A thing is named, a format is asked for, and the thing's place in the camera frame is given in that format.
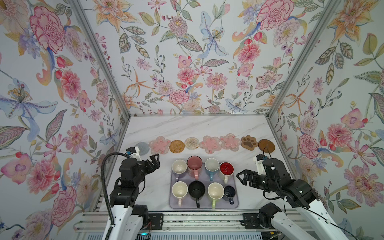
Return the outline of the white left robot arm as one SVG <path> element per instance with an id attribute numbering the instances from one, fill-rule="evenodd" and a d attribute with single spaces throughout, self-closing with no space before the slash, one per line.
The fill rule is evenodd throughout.
<path id="1" fill-rule="evenodd" d="M 105 168 L 107 160 L 112 156 L 122 156 L 125 159 L 119 168 L 121 177 L 108 195 Z M 150 224 L 148 207 L 137 205 L 136 200 L 140 194 L 139 185 L 145 182 L 146 175 L 160 168 L 160 155 L 152 155 L 145 161 L 139 161 L 139 157 L 139 154 L 111 153 L 103 159 L 102 189 L 109 215 L 103 235 L 105 240 L 135 240 L 140 230 Z"/>

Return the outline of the dark navy small mug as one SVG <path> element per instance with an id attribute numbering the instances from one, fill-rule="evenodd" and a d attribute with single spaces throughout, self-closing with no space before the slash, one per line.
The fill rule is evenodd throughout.
<path id="1" fill-rule="evenodd" d="M 236 190 L 232 186 L 225 186 L 224 187 L 224 196 L 223 199 L 228 202 L 230 205 L 233 205 L 235 203 L 235 196 L 236 196 Z"/>

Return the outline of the woven tan round coaster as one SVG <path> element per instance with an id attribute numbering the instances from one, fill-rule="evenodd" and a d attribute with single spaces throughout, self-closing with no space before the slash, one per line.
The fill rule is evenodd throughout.
<path id="1" fill-rule="evenodd" d="M 172 153 L 179 154 L 185 149 L 185 144 L 180 140 L 174 140 L 171 142 L 169 149 Z"/>

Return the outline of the brown wooden round coaster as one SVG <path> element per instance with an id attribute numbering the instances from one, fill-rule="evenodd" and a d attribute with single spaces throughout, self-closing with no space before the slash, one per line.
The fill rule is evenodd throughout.
<path id="1" fill-rule="evenodd" d="M 273 153 L 276 149 L 274 143 L 267 139 L 260 140 L 258 143 L 258 147 L 262 152 L 268 154 Z"/>

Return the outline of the colourful patterned round coaster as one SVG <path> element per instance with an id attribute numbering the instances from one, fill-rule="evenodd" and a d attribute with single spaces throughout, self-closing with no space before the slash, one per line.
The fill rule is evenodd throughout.
<path id="1" fill-rule="evenodd" d="M 192 151 L 199 147 L 200 141 L 195 137 L 189 137 L 185 140 L 184 144 L 188 150 Z"/>

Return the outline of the grey round coaster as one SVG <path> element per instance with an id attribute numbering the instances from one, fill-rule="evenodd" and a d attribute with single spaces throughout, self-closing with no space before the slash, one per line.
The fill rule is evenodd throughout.
<path id="1" fill-rule="evenodd" d="M 146 155 L 149 151 L 150 151 L 150 146 L 149 144 L 145 143 L 145 142 L 139 142 L 135 145 L 135 147 L 137 147 L 139 149 L 139 154 L 142 156 L 142 155 Z"/>

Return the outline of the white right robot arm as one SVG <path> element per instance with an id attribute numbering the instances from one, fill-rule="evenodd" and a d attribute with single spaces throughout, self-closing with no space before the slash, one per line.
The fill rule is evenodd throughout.
<path id="1" fill-rule="evenodd" d="M 275 193 L 294 208 L 312 226 L 321 240 L 347 240 L 352 236 L 339 227 L 325 209 L 316 191 L 303 180 L 294 180 L 285 164 L 276 158 L 254 158 L 256 171 L 243 170 L 236 177 L 244 186 L 262 190 L 264 194 Z M 290 240 L 312 240 L 313 237 L 294 223 L 273 199 L 258 210 L 257 216 L 246 221 L 263 229 L 274 228 Z"/>

